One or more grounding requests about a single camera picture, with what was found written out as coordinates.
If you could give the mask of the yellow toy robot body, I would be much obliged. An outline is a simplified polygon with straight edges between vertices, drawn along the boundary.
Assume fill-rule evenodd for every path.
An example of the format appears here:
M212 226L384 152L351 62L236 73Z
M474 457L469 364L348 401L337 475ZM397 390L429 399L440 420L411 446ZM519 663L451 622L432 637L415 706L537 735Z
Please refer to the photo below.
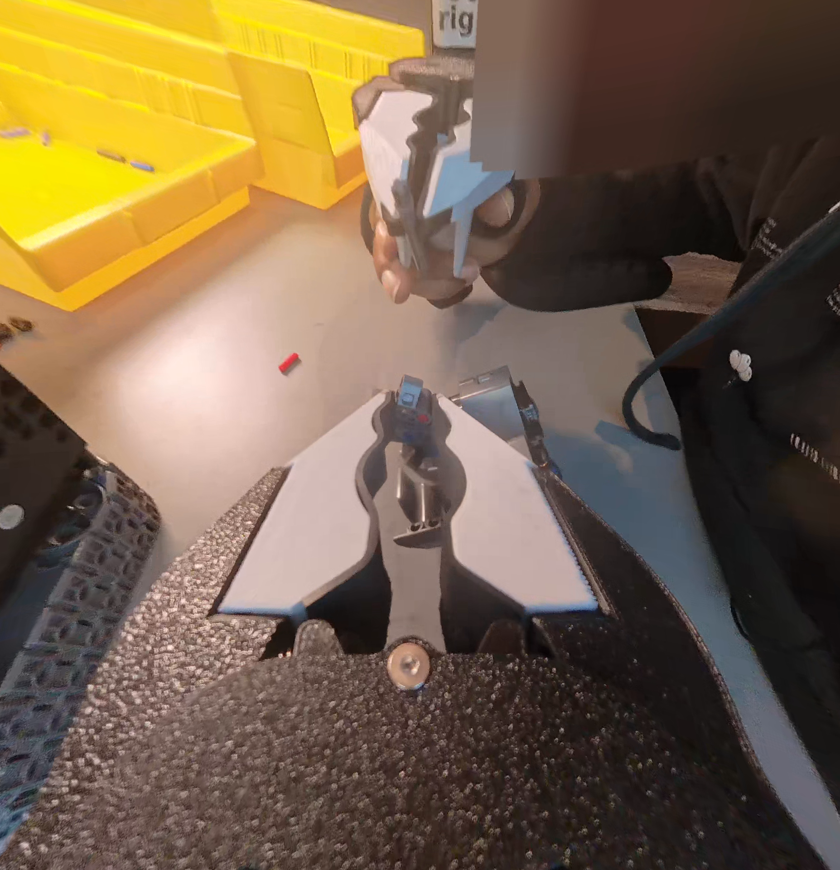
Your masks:
M47 779L160 529L151 498L0 364L0 839Z

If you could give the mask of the grey Lego engine assembly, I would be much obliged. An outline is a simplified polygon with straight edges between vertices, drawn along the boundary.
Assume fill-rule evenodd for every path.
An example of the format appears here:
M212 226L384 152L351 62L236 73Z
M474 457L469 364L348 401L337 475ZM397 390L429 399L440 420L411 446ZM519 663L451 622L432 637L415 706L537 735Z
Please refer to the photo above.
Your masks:
M398 446L395 499L404 527L392 538L403 549L431 550L455 538L457 552L491 549L487 538L524 520L546 523L541 482L557 477L537 407L507 366L462 381L452 397L403 376L372 414L376 434L361 465L370 495L390 444Z

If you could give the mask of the yellow plastic bin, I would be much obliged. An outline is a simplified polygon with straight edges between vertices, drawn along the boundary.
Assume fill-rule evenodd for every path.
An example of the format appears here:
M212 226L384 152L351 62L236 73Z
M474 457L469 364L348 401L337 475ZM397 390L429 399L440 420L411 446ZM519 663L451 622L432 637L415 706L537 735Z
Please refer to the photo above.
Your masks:
M0 137L0 285L77 310L249 204L213 3L0 1L0 129L31 131Z
M422 30L315 2L214 2L264 167L256 183L326 210L364 185L351 97L422 56Z

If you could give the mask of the grey desk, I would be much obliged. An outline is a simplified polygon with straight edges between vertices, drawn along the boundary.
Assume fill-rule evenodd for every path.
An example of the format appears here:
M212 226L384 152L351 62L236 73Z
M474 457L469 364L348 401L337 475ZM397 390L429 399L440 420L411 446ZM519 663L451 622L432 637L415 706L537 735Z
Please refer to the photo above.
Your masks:
M264 474L375 388L408 373L450 396L507 364L538 403L568 485L684 607L769 780L840 868L839 817L730 616L684 457L623 426L622 393L651 357L637 314L523 311L482 282L449 310L394 305L360 239L360 201L318 212L253 190L248 207L71 313L0 285L0 320L35 325L1 364L160 510L135 603ZM292 353L301 363L284 376Z

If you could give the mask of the person's right forearm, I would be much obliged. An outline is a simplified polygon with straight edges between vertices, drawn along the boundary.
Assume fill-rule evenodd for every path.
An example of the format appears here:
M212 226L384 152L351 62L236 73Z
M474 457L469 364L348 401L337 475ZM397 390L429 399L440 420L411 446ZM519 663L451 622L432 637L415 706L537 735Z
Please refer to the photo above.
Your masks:
M655 299L671 257L743 258L763 157L543 179L509 251L481 269L510 305L572 311Z

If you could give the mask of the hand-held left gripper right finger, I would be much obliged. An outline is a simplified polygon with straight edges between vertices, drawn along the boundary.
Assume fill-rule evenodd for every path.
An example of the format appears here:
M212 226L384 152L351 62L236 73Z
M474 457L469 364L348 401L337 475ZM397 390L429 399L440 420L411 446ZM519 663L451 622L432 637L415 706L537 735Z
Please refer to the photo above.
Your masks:
M594 612L596 595L535 474L517 411L492 427L437 394L464 475L449 522L458 565L527 615Z

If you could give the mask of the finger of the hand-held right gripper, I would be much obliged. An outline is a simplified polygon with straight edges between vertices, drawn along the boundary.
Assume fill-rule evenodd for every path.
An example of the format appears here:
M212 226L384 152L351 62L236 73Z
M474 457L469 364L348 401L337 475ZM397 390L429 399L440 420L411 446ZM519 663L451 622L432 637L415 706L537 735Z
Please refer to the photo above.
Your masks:
M463 101L460 120L447 135L438 134L420 215L472 212L514 178L512 169L487 170L470 157L473 102Z
M385 92L374 104L371 115L359 127L366 188L377 204L382 220L396 237L401 232L397 220L392 185L407 181L421 220L429 265L430 237L434 217L420 215L437 131L420 129L417 122L429 118L430 95L418 92Z

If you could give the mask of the person's right hand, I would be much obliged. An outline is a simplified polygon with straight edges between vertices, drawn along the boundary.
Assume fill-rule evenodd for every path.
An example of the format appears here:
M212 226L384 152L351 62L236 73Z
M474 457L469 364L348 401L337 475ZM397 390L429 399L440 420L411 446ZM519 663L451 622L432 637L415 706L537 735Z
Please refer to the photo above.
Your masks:
M386 295L395 304L410 297L425 299L437 309L446 309L467 299L483 270L503 261L536 208L536 181L510 182L480 205L473 215L472 233L460 277L453 271L448 246L431 247L426 272L406 267L400 260L396 239L383 222L371 189L363 192L361 234L372 255L373 267Z

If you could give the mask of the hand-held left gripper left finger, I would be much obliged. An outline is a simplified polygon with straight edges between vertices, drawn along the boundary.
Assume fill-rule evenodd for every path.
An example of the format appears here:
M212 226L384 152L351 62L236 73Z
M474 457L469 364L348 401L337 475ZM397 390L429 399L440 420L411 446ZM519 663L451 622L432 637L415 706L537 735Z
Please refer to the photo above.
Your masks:
M380 541L374 496L386 478L382 417L392 399L375 394L289 463L217 615L305 619L371 562Z

